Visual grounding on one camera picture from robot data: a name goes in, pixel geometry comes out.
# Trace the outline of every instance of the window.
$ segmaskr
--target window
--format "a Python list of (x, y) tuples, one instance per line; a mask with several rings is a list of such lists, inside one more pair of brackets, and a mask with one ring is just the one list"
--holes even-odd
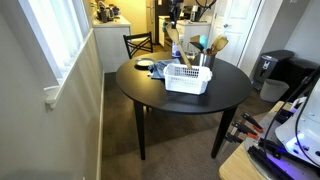
[(21, 7), (61, 85), (89, 32), (81, 0), (19, 0)]

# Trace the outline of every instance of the black table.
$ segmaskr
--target black table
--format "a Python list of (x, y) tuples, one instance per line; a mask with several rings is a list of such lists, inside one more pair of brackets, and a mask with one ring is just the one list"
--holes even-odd
[(211, 151), (211, 157), (215, 158), (238, 105), (250, 94), (249, 78), (237, 67), (216, 59), (212, 70), (213, 77), (205, 93), (193, 95), (167, 91), (163, 81), (151, 79), (147, 76), (149, 71), (135, 68), (135, 60), (142, 57), (155, 60), (172, 59), (171, 53), (167, 52), (142, 55), (121, 65), (116, 74), (118, 86), (134, 101), (141, 159), (145, 159), (143, 106), (190, 115), (223, 111)]

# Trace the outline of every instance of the carpet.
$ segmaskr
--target carpet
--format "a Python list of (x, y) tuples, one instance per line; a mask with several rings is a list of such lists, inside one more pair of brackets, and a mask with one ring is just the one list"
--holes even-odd
[[(254, 118), (260, 120), (265, 114)], [(103, 161), (102, 177), (108, 180), (220, 179), (219, 167), (239, 144), (229, 144), (224, 152), (212, 159), (210, 153), (217, 129), (147, 146), (144, 161), (140, 160), (139, 150), (109, 157)]]

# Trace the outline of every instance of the white plastic basket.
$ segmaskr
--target white plastic basket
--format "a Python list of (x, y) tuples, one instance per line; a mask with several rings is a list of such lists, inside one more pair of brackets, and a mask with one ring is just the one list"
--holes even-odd
[(163, 74), (166, 90), (190, 94), (204, 93), (212, 77), (208, 67), (192, 66), (192, 69), (188, 69), (183, 64), (168, 64)]

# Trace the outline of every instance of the black chair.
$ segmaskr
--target black chair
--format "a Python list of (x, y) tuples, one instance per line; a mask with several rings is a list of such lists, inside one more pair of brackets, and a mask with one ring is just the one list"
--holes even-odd
[[(131, 36), (123, 35), (123, 39), (126, 44), (127, 52), (128, 52), (130, 59), (132, 59), (134, 54), (136, 52), (138, 52), (139, 50), (153, 53), (151, 32), (143, 33), (143, 34), (136, 34), (136, 35), (131, 35)], [(143, 39), (143, 40), (133, 42), (132, 40), (134, 40), (134, 39)]]

